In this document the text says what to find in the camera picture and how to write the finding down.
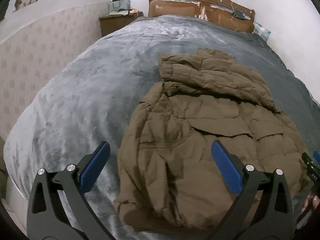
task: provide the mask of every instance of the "puffer jacket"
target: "puffer jacket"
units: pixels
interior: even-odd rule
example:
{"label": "puffer jacket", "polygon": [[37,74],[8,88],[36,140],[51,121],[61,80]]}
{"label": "puffer jacket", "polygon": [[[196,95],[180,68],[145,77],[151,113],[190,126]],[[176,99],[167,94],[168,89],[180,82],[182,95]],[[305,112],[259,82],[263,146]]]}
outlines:
{"label": "puffer jacket", "polygon": [[217,50],[159,58],[162,82],[135,109],[118,152],[114,207],[136,231],[214,228],[236,195],[211,155],[219,139],[260,171],[284,171],[294,196],[306,147],[259,73]]}

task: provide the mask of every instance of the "beige wallpaper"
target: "beige wallpaper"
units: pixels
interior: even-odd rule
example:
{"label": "beige wallpaper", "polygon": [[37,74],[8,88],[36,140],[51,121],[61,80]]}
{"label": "beige wallpaper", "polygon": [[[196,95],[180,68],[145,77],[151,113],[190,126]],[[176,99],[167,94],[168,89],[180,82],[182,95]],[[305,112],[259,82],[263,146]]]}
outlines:
{"label": "beige wallpaper", "polygon": [[0,45],[0,136],[6,139],[36,93],[101,38],[106,3],[65,9],[22,28]]}

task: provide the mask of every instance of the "wooden cabinet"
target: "wooden cabinet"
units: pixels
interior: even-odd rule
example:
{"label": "wooden cabinet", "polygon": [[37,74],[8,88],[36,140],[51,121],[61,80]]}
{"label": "wooden cabinet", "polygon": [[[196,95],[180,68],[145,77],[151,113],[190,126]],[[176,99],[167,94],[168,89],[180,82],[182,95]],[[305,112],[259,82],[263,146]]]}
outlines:
{"label": "wooden cabinet", "polygon": [[132,23],[138,17],[143,16],[143,12],[129,13],[123,15],[109,15],[99,17],[102,37],[113,33]]}

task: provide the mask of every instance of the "blue gripper pad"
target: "blue gripper pad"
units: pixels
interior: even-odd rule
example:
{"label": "blue gripper pad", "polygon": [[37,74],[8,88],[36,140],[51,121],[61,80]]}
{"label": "blue gripper pad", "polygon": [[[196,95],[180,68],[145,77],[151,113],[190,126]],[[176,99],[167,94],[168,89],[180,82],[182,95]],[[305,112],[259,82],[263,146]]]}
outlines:
{"label": "blue gripper pad", "polygon": [[238,172],[225,150],[221,145],[214,141],[211,145],[211,155],[218,166],[225,184],[227,184],[231,192],[238,196],[242,191],[242,177]]}
{"label": "blue gripper pad", "polygon": [[91,191],[109,157],[110,145],[107,142],[104,142],[80,174],[80,194],[83,195],[84,193]]}
{"label": "blue gripper pad", "polygon": [[316,160],[316,162],[320,165],[320,154],[317,151],[314,151],[313,157]]}

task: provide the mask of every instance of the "bed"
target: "bed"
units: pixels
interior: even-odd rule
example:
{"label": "bed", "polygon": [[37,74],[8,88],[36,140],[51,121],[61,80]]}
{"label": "bed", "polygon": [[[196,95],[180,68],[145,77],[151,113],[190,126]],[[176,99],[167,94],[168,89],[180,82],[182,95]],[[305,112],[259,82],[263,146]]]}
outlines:
{"label": "bed", "polygon": [[[155,1],[169,6],[172,2]],[[194,239],[193,235],[135,233],[121,224],[112,206],[119,189],[117,150],[134,108],[160,81],[158,55],[195,54],[201,47],[236,57],[263,76],[276,105],[296,124],[310,153],[319,149],[320,107],[258,35],[229,30],[202,16],[153,17],[153,13],[101,38],[54,76],[17,120],[5,143],[4,159],[11,180],[28,200],[38,169],[62,170],[106,140],[110,159],[85,197],[113,236]],[[65,196],[61,198],[71,224],[78,228]],[[206,237],[206,232],[197,234],[197,239]]]}

